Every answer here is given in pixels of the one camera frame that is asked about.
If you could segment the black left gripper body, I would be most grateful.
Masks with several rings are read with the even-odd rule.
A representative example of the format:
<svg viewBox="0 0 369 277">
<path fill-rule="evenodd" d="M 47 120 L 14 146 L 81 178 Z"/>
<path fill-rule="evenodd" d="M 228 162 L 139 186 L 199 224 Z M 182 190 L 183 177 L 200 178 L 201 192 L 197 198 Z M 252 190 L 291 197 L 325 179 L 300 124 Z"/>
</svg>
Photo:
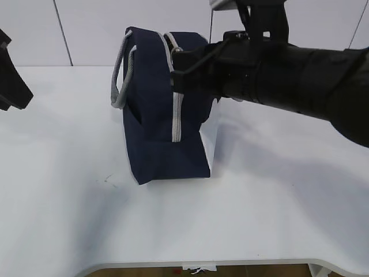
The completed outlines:
<svg viewBox="0 0 369 277">
<path fill-rule="evenodd" d="M 10 107 L 25 109 L 33 98 L 33 93 L 16 70 L 8 52 L 11 38 L 1 30 L 1 110 Z"/>
</svg>

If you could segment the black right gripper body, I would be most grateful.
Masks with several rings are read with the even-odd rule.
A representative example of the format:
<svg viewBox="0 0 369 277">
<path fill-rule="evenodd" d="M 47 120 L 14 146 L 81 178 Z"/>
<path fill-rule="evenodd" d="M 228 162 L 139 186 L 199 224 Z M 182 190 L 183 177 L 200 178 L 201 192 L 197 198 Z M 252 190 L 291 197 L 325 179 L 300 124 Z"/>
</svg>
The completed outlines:
<svg viewBox="0 0 369 277">
<path fill-rule="evenodd" d="M 258 71 L 266 53 L 276 47 L 269 37 L 253 44 L 247 32 L 228 31 L 218 43 L 175 51 L 171 87 L 182 94 L 257 100 Z"/>
</svg>

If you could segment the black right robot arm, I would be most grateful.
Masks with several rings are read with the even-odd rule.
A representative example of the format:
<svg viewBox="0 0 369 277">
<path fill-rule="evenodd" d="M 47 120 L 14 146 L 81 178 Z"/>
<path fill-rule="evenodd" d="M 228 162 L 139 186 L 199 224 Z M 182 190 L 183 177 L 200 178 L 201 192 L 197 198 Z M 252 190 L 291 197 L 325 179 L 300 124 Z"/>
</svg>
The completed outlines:
<svg viewBox="0 0 369 277">
<path fill-rule="evenodd" d="M 253 48 L 244 31 L 173 54 L 171 85 L 322 119 L 368 146 L 368 50 L 301 48 L 264 38 Z"/>
</svg>

